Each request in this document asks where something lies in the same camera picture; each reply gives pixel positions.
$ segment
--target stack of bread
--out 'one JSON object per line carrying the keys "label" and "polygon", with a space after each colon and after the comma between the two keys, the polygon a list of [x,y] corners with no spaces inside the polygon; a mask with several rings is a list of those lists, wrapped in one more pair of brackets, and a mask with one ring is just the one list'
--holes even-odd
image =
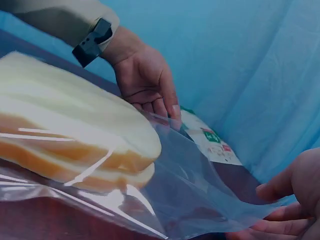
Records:
{"label": "stack of bread", "polygon": [[0,59],[0,158],[96,192],[143,187],[161,153],[149,121],[85,79],[13,52]]}

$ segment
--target sleeve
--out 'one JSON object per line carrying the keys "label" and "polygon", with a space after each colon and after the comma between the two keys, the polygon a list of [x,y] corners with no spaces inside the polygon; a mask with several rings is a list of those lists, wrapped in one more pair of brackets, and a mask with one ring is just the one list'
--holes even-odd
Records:
{"label": "sleeve", "polygon": [[[0,0],[0,10],[72,47],[85,39],[100,18],[111,23],[113,35],[119,26],[114,11],[99,0]],[[102,51],[112,37],[100,44]]]}

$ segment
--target smartwatch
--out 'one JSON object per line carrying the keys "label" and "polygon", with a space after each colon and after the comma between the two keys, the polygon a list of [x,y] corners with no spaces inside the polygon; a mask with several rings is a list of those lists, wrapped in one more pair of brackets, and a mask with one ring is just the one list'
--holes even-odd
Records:
{"label": "smartwatch", "polygon": [[108,41],[112,35],[111,23],[100,18],[86,38],[73,49],[72,54],[85,68],[102,54],[99,44]]}

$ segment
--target blue cloth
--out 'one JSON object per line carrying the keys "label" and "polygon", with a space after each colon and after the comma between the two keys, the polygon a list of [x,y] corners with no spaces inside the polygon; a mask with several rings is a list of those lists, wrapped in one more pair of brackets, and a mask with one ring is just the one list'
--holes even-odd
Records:
{"label": "blue cloth", "polygon": [[[102,0],[159,49],[180,103],[262,182],[320,146],[320,1]],[[76,63],[61,41],[5,13],[0,27]],[[115,81],[98,59],[88,67]]]}

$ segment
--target clear plastic bag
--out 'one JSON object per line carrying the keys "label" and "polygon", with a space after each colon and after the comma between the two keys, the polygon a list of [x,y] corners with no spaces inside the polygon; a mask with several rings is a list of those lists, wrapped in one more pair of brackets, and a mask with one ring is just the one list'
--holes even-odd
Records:
{"label": "clear plastic bag", "polygon": [[253,199],[248,171],[212,164],[170,120],[150,124],[78,76],[17,52],[0,72],[0,201],[57,198],[160,239],[239,231],[281,204]]}

